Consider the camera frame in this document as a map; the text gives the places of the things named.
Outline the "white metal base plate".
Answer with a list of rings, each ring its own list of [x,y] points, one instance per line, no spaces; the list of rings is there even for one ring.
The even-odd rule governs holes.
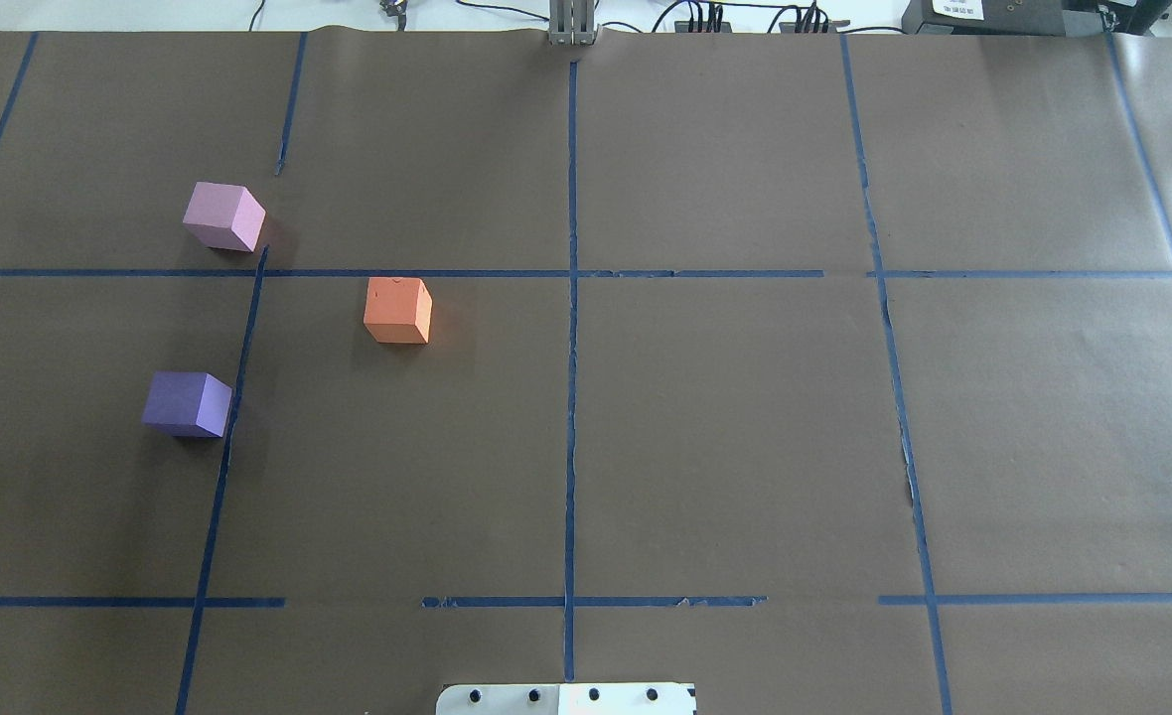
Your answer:
[[[695,686],[677,682],[455,685],[436,714],[695,714]]]

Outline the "black connector hub right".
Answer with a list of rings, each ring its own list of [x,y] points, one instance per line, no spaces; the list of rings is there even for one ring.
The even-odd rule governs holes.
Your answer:
[[[827,35],[827,32],[834,30],[834,23],[818,4],[789,5],[774,14],[768,32],[774,29],[782,35]]]

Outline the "grey aluminium post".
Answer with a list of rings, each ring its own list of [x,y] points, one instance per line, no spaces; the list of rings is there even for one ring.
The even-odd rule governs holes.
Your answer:
[[[548,1],[548,45],[556,47],[590,46],[598,40],[598,1]]]

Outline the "orange foam cube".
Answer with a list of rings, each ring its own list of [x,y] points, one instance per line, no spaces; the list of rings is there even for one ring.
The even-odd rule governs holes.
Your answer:
[[[369,277],[363,324],[379,343],[430,343],[432,297],[418,277]]]

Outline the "purple foam cube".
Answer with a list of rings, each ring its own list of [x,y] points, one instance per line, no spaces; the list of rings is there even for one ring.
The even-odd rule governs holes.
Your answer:
[[[207,372],[155,372],[141,422],[177,438],[222,438],[232,395]]]

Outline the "black connector hub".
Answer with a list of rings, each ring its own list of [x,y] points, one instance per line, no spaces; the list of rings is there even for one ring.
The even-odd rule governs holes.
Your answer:
[[[675,20],[673,30],[682,35],[718,35],[730,30],[723,4],[684,4],[687,18]]]
[[[827,35],[827,32],[834,30],[834,23],[818,4],[789,5],[774,14],[768,32],[774,29],[782,35]]]

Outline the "black connector hub left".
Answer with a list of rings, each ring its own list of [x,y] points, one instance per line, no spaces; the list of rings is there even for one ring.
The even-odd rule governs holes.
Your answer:
[[[723,4],[684,4],[687,18],[675,20],[673,30],[682,35],[718,35],[730,30]]]

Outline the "brown paper table cover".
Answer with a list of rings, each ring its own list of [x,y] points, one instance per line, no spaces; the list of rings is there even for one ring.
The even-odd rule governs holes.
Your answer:
[[[609,680],[1172,714],[1172,38],[0,32],[0,714]]]

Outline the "pink foam cube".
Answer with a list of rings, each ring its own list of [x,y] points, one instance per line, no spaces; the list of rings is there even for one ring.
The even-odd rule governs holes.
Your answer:
[[[205,247],[253,253],[266,216],[247,188],[198,181],[182,226]]]

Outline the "black device box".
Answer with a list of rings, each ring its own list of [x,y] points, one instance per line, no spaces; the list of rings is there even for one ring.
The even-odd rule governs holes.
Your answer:
[[[1074,1],[909,1],[907,35],[1088,38],[1111,28],[1095,6]]]

